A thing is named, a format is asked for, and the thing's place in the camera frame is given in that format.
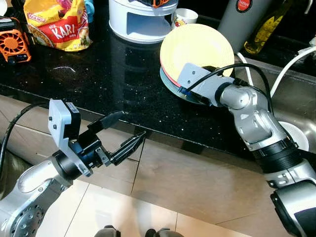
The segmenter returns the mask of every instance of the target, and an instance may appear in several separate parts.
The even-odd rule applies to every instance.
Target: black cable
[[[267,97],[267,95],[266,95],[261,89],[255,87],[255,86],[253,86],[253,85],[249,85],[249,84],[246,85],[246,86],[249,86],[249,87],[251,87],[252,89],[255,89],[256,91],[260,92],[261,94],[263,94],[264,96]]]
[[[36,107],[36,106],[41,106],[41,105],[47,105],[47,103],[35,103],[35,104],[31,104],[27,107],[25,107],[24,109],[21,110],[21,112],[10,122],[3,140],[2,140],[2,146],[1,146],[1,151],[0,151],[0,177],[2,174],[2,169],[3,169],[3,163],[4,163],[4,154],[5,154],[5,150],[6,150],[6,145],[8,143],[11,131],[14,128],[14,125],[16,124],[16,122],[22,117],[23,114],[25,114],[27,111],[29,111],[30,109]]]
[[[256,70],[262,81],[263,81],[263,84],[265,86],[265,89],[266,89],[266,98],[268,100],[268,106],[269,106],[269,111],[274,115],[274,112],[273,112],[273,108],[272,108],[272,99],[271,99],[271,96],[270,96],[270,87],[269,87],[269,83],[268,83],[268,80],[266,78],[266,75],[263,73],[263,71],[253,65],[253,64],[249,64],[249,63],[238,63],[238,64],[232,64],[232,65],[228,65],[228,66],[225,66],[225,67],[222,67],[220,69],[216,69],[215,71],[212,71],[211,73],[203,76],[201,79],[199,79],[197,82],[195,82],[193,85],[191,85],[187,91],[190,91],[192,90],[194,87],[196,87],[197,85],[199,85],[200,83],[202,83],[203,81],[205,81],[206,79],[208,79],[209,77],[213,76],[213,75],[217,75],[219,73],[222,73],[223,71],[227,70],[227,69],[230,69],[230,68],[240,68],[240,67],[248,67],[248,68],[253,68],[254,70]]]

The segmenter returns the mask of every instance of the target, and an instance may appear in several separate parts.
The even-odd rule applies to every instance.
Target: power cord
[[[247,63],[245,57],[240,52],[237,53],[237,56],[243,63]],[[246,74],[247,74],[249,85],[253,86],[253,81],[251,78],[250,69],[248,67],[246,67]]]
[[[3,163],[4,163],[4,154],[5,154],[5,150],[6,150],[6,146],[11,134],[11,131],[14,128],[14,125],[17,123],[17,121],[22,117],[23,114],[25,114],[27,111],[29,111],[30,109],[36,107],[36,106],[43,106],[43,105],[47,105],[47,103],[35,103],[35,104],[31,104],[27,107],[25,107],[24,109],[21,110],[21,112],[10,122],[3,140],[2,140],[2,146],[1,146],[1,151],[0,151],[0,177],[2,174],[2,169],[3,169]]]
[[[263,84],[265,86],[265,90],[266,90],[266,94],[263,93],[267,100],[268,100],[268,106],[269,106],[269,111],[274,115],[273,112],[273,107],[272,107],[272,99],[270,96],[270,87],[269,87],[269,83],[268,80],[266,78],[266,75],[263,73],[263,71],[253,65],[253,64],[249,64],[249,63],[238,63],[238,64],[232,64],[232,65],[228,65],[225,67],[222,67],[220,69],[216,69],[215,71],[212,71],[211,73],[208,73],[207,75],[203,76],[201,79],[199,79],[197,82],[195,82],[193,85],[191,85],[188,89],[186,89],[186,91],[191,91],[193,88],[195,88],[196,86],[198,86],[200,83],[202,83],[203,81],[205,81],[206,79],[208,79],[209,77],[213,76],[213,75],[217,75],[219,73],[222,73],[223,71],[230,69],[230,68],[240,68],[240,67],[249,67],[249,68],[253,68],[254,70],[256,70],[258,72],[258,74],[260,75]]]
[[[304,51],[303,53],[297,55],[296,57],[294,57],[291,61],[288,62],[288,64],[286,64],[286,66],[282,69],[282,71],[280,72],[280,74],[278,75],[275,83],[272,86],[271,92],[270,92],[270,96],[273,97],[273,95],[275,94],[278,85],[280,84],[283,76],[285,75],[286,71],[294,64],[296,63],[299,59],[303,58],[304,56],[313,53],[314,51],[316,51],[316,46],[314,47],[310,47],[307,48],[306,51]]]

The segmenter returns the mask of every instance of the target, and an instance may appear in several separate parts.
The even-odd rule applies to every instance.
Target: yellow bowl
[[[235,62],[234,52],[227,39],[217,30],[201,24],[175,28],[163,40],[160,63],[168,78],[177,86],[178,77],[186,63],[200,67],[221,68]],[[233,69],[224,71],[229,76]]]

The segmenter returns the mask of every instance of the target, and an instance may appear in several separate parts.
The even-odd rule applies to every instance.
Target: white floor tile
[[[122,237],[144,237],[147,229],[175,230],[177,213],[95,185],[89,185],[66,237],[94,237],[113,225]]]
[[[36,237],[64,237],[88,185],[75,180],[50,206]]]
[[[178,214],[176,231],[184,237],[250,237],[182,214]]]

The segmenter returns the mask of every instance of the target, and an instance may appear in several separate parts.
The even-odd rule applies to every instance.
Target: label sticker
[[[79,26],[76,16],[68,16],[67,19],[39,26],[39,29],[54,43],[79,39]]]
[[[238,12],[246,12],[252,6],[252,0],[237,0],[236,9]]]
[[[74,106],[73,103],[71,103],[71,102],[66,102],[66,104],[68,105],[69,109],[70,109],[73,113],[79,113],[79,110]]]

